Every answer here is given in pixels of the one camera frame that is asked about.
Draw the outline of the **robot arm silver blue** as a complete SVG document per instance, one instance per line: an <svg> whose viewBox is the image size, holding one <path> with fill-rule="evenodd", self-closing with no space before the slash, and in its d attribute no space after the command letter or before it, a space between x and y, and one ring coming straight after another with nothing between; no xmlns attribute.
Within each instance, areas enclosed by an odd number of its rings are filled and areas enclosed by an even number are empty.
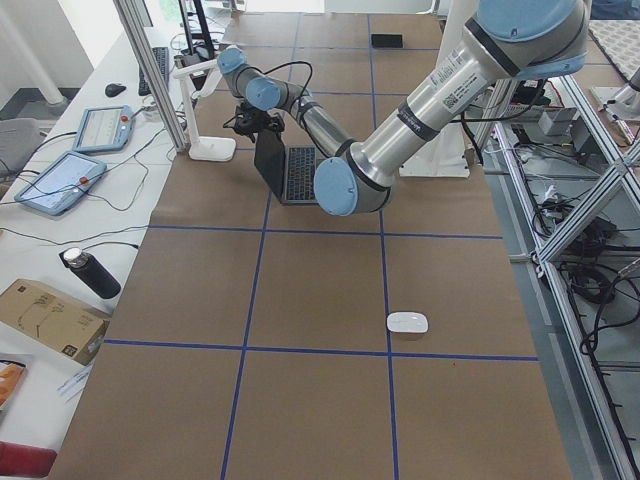
<svg viewBox="0 0 640 480"><path fill-rule="evenodd" d="M582 68L588 1L481 1L449 55L369 137L357 142L308 91L251 66L236 46L218 68L232 94L261 111L289 113L326 155L314 175L319 206L336 216L374 212L389 201L399 168L490 85L538 80Z"/></svg>

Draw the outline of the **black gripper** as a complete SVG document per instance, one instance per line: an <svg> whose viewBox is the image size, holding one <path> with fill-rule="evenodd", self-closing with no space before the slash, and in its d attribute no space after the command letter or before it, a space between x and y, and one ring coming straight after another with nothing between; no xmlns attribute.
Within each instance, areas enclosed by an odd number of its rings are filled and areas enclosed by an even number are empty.
<svg viewBox="0 0 640 480"><path fill-rule="evenodd" d="M279 114L270 115L247 102L235 106L232 118L223 123L224 128L231 128L238 135L254 135L262 131L280 134L284 131L284 120Z"/></svg>

